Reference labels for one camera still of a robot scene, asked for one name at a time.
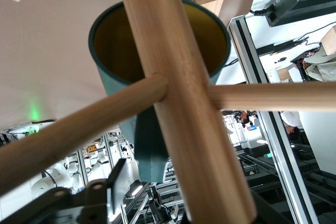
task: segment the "person's arm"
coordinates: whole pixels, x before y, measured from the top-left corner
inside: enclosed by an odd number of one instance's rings
[[[287,132],[287,135],[289,135],[290,133],[294,133],[294,128],[293,126],[286,126],[286,132]]]

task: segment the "black cable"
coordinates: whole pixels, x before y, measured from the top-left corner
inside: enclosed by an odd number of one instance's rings
[[[147,214],[143,214],[144,216],[144,220],[146,221],[146,217],[149,219],[150,222],[152,222],[151,218],[149,218],[149,216]]]
[[[145,224],[147,224],[146,215],[145,214],[143,214],[143,220],[145,221]]]
[[[309,44],[307,44],[308,43],[308,41],[306,40],[306,46],[309,46],[309,45],[313,45],[313,44],[319,44],[320,45],[320,47],[322,46],[321,45],[321,42],[313,42],[313,43],[309,43]]]
[[[165,205],[165,204],[161,203],[161,205],[162,205],[162,206],[164,206],[166,209],[168,209],[170,212],[172,212],[172,211],[173,211],[173,209],[172,209],[172,208],[166,207],[166,205]]]
[[[295,41],[293,41],[293,44],[292,44],[292,47],[291,48],[294,48],[294,47],[296,47],[296,46],[298,46],[298,45],[301,45],[301,44],[303,44],[303,43],[306,43],[306,46],[308,46],[308,45],[310,45],[310,44],[307,44],[307,39],[309,38],[309,37],[306,37],[306,38],[303,38],[303,39],[298,39],[298,40],[295,40]],[[284,51],[284,50],[286,50],[288,48],[288,44],[286,44],[286,45],[284,45],[283,47],[277,47],[276,48],[276,51],[274,51],[274,52],[272,52],[271,53],[271,55],[273,55],[274,53],[276,53],[276,52],[282,52],[282,51]]]
[[[233,64],[235,64],[235,63],[237,63],[237,62],[239,62],[239,60],[238,60],[238,59],[234,59],[234,60],[231,61],[230,63],[224,65],[223,68],[229,67],[229,66],[231,66],[231,65],[233,65]]]
[[[327,26],[330,26],[330,25],[335,24],[335,23],[336,23],[336,21],[331,22],[331,23],[329,23],[329,24],[327,24],[327,25],[325,25],[325,26],[323,26],[323,27],[321,27],[321,28],[318,28],[318,29],[314,30],[314,31],[310,31],[309,33],[306,33],[306,34],[302,35],[298,40],[302,39],[304,36],[306,36],[306,35],[308,35],[308,34],[315,33],[316,31],[321,30],[321,29],[324,29],[324,28],[326,28]]]
[[[269,7],[262,10],[250,10],[250,13],[252,13],[254,16],[270,16],[272,13],[274,13],[274,11],[274,5],[270,5]]]
[[[55,186],[57,187],[57,183],[54,180],[54,178],[50,175],[50,173],[48,173],[46,170],[44,170],[44,172],[49,175],[49,177],[51,178],[52,182],[54,182]]]

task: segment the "black electronic device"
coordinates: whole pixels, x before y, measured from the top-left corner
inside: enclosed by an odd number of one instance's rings
[[[265,8],[270,6],[274,10],[266,15],[270,27],[336,12],[336,0],[271,0]]]

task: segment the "teal mug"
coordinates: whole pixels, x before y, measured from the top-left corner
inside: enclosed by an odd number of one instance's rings
[[[182,1],[214,84],[230,53],[229,35],[213,13],[193,2]],[[97,18],[89,34],[89,49],[107,95],[144,78],[123,3],[110,7]],[[140,180],[162,182],[169,155],[154,107],[121,123],[120,129],[134,144]]]

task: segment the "white wall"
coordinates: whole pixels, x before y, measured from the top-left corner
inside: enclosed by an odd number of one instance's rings
[[[320,169],[336,175],[336,113],[299,113]]]
[[[3,220],[33,200],[31,186],[41,179],[37,175],[0,198],[0,220]]]

